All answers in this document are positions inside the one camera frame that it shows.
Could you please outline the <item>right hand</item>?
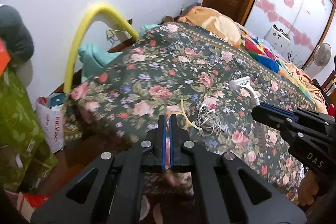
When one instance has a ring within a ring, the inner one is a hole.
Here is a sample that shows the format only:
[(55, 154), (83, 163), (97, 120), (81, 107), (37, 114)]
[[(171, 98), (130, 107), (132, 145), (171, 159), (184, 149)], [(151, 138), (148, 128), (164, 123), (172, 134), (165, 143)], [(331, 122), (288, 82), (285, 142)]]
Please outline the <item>right hand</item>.
[(311, 205), (318, 191), (318, 178), (311, 170), (308, 170), (298, 188), (298, 203), (301, 206)]

